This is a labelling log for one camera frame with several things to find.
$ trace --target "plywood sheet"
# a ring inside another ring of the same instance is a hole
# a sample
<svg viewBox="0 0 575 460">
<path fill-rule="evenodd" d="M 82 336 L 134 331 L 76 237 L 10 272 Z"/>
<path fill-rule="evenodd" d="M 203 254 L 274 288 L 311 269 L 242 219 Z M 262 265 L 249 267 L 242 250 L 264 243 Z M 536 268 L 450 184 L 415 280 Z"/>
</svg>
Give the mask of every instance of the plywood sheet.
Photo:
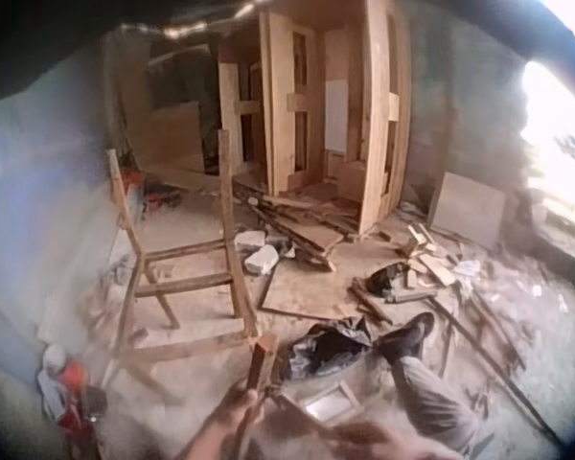
<svg viewBox="0 0 575 460">
<path fill-rule="evenodd" d="M 135 151 L 144 167 L 171 164 L 180 170 L 204 173 L 198 102 L 155 110 Z"/>
<path fill-rule="evenodd" d="M 499 190 L 446 172 L 432 225 L 492 249 L 504 207 L 505 194 Z"/>
<path fill-rule="evenodd" d="M 347 80 L 326 81 L 326 149 L 347 151 Z"/>
</svg>

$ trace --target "rubble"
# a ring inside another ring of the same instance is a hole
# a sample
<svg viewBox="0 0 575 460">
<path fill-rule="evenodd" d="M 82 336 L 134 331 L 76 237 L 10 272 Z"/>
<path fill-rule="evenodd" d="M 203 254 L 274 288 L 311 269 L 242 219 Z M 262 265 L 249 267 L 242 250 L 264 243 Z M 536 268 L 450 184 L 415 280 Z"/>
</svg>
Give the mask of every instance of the rubble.
<svg viewBox="0 0 575 460">
<path fill-rule="evenodd" d="M 267 244 L 245 259 L 245 268 L 252 275 L 266 275 L 278 262 L 279 253 L 273 246 Z"/>
<path fill-rule="evenodd" d="M 261 230 L 247 230 L 239 233 L 234 242 L 239 252 L 257 251 L 266 244 L 266 234 Z"/>
</svg>

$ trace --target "chair leg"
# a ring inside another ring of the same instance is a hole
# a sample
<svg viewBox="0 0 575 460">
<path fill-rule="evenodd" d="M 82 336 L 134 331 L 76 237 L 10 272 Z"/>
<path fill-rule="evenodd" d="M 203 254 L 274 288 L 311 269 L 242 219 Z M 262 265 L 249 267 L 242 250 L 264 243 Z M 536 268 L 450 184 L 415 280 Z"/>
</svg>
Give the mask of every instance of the chair leg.
<svg viewBox="0 0 575 460">
<path fill-rule="evenodd" d="M 149 264 L 145 264 L 145 276 L 147 277 L 147 279 L 151 284 L 153 285 L 157 284 L 157 278 L 155 277 L 155 273 L 153 273 L 153 269 L 150 267 Z M 158 294 L 156 295 L 156 298 L 158 303 L 160 304 L 160 307 L 162 308 L 166 316 L 169 318 L 169 321 L 171 322 L 171 329 L 179 329 L 181 325 L 179 324 L 179 320 L 176 319 L 174 311 L 169 305 L 169 301 L 167 300 L 166 296 L 164 294 Z"/>
</svg>

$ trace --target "plastic bag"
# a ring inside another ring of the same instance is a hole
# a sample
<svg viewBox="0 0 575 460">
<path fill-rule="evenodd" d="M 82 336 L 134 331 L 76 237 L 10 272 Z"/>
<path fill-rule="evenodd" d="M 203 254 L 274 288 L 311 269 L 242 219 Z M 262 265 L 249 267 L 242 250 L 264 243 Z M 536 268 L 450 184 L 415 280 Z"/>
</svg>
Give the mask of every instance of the plastic bag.
<svg viewBox="0 0 575 460">
<path fill-rule="evenodd" d="M 315 324 L 289 351 L 286 380 L 334 374 L 358 361 L 373 347 L 364 317 Z"/>
</svg>

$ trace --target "chair rung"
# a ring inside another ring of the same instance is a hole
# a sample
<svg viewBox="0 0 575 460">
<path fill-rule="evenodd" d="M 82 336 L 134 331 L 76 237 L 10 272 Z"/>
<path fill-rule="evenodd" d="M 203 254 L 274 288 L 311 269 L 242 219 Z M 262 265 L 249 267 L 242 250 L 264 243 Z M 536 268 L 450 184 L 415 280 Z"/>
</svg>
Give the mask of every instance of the chair rung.
<svg viewBox="0 0 575 460">
<path fill-rule="evenodd" d="M 177 294 L 178 292 L 214 288 L 216 286 L 228 285 L 230 283 L 232 283 L 232 275 L 230 273 L 217 273 L 214 275 L 189 278 L 187 280 L 168 281 L 167 283 L 139 286 L 136 289 L 136 297 L 151 297 L 158 294 Z"/>
<path fill-rule="evenodd" d="M 166 259 L 174 259 L 176 257 L 191 256 L 201 252 L 210 252 L 217 249 L 222 249 L 226 245 L 225 240 L 214 240 L 199 242 L 197 244 L 189 244 L 187 246 L 173 247 L 171 249 L 163 249 L 161 251 L 153 251 L 145 255 L 145 260 L 149 262 L 163 261 Z"/>
</svg>

